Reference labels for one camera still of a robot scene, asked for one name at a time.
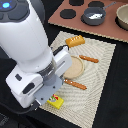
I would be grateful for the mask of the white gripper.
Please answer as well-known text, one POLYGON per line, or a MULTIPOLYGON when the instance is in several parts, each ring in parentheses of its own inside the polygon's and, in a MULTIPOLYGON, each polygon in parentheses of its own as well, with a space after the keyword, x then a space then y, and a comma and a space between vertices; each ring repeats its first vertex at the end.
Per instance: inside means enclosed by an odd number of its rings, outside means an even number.
POLYGON ((55 51, 49 46, 13 56, 17 64, 6 78, 13 96, 23 108, 34 101, 44 104, 61 86, 61 76, 72 65, 67 45, 55 51))

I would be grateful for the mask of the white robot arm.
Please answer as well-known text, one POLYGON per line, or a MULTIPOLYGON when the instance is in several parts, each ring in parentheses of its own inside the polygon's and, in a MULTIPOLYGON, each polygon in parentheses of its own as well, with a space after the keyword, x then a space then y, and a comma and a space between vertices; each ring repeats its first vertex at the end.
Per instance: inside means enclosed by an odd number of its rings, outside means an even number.
POLYGON ((54 54, 30 0, 0 0, 0 47, 16 61, 6 78, 23 108, 44 104, 61 86, 71 66, 68 47, 54 54))

